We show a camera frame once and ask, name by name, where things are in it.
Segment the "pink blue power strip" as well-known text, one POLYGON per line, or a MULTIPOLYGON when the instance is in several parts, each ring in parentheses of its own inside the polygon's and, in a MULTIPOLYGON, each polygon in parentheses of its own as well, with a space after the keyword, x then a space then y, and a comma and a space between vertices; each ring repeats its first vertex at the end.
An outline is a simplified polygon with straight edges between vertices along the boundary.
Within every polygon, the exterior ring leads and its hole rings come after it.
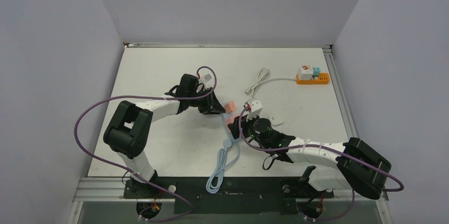
MULTIPOLYGON (((225 127, 225 118, 227 118, 227 117, 229 117, 229 116, 231 116, 231 115, 235 115, 235 114, 227 114, 227 113, 223 113, 223 114, 220 115, 224 127, 225 127)), ((236 142, 241 142, 241 141, 242 141, 241 138, 233 138, 232 135, 231 135, 231 133, 229 133, 229 132, 227 131, 226 128, 225 128, 225 131, 226 131, 226 135, 227 135, 228 139, 229 139, 231 142, 236 143, 236 142)))

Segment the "pink cube socket adapter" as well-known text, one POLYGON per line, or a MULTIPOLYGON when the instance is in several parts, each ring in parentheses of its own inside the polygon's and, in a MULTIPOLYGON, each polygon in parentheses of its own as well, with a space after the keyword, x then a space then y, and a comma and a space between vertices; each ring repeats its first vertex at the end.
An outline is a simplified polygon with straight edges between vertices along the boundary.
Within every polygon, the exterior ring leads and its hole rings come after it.
POLYGON ((225 120, 224 120, 225 128, 227 129, 227 131, 228 131, 229 133, 231 133, 231 129, 229 128, 229 126, 232 127, 232 125, 233 125, 235 119, 238 119, 238 118, 239 118, 239 115, 238 115, 238 114, 236 114, 236 115, 231 115, 231 116, 225 118, 225 120))

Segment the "small pink plug adapter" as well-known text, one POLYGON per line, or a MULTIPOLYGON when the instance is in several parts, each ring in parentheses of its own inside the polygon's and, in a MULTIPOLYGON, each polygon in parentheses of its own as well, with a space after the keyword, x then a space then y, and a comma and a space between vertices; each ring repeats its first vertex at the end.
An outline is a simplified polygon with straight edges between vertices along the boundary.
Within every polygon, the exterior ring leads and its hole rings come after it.
POLYGON ((226 103, 224 105, 224 109, 227 114, 232 114, 233 112, 235 112, 236 105, 235 105, 234 101, 229 101, 228 103, 226 103))

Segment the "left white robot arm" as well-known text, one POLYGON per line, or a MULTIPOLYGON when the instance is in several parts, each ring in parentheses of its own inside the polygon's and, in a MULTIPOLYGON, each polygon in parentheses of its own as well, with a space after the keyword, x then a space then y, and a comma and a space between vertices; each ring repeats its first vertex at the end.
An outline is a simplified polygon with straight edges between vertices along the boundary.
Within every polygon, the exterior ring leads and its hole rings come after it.
POLYGON ((203 115, 225 113, 213 92, 210 74, 194 76, 184 74, 180 83, 156 100, 119 103, 106 128, 103 141, 125 162, 131 178, 138 182, 137 191, 150 198, 157 193, 156 170, 144 152, 152 122, 169 115, 177 115, 195 107, 203 115))

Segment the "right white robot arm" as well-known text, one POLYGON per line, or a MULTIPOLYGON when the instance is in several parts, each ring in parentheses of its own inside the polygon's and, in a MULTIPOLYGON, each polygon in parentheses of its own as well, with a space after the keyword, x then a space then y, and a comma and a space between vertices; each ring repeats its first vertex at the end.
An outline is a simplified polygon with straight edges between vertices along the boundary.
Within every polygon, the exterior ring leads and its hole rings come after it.
POLYGON ((307 141, 276 131, 269 119, 260 117, 236 117, 227 127, 235 139, 244 136, 248 142, 255 141, 256 147, 273 160, 328 167, 328 171, 306 172, 307 177, 299 182, 305 196, 324 190, 353 189, 365 198, 377 200, 384 192, 391 164, 360 138, 339 143, 307 141))

